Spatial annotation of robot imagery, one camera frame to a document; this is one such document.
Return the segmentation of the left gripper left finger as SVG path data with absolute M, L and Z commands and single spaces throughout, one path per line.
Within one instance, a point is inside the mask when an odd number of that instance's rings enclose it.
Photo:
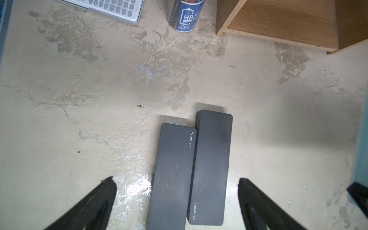
M 105 230 L 117 194 L 113 177 L 104 179 L 47 230 Z

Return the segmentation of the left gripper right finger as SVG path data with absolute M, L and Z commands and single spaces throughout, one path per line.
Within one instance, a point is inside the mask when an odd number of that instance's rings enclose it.
M 247 178 L 239 180 L 238 199 L 247 230 L 305 229 Z

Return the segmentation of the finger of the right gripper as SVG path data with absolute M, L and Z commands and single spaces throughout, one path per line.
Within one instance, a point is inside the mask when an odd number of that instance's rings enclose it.
M 347 188 L 347 192 L 365 217 L 368 218 L 368 188 L 358 182 L 353 182 Z

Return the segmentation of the light teal pencil case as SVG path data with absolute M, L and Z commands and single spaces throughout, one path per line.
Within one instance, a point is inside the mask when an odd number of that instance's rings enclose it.
M 356 154 L 350 183 L 358 182 L 368 186 L 368 93 L 365 95 L 363 114 L 356 141 Z

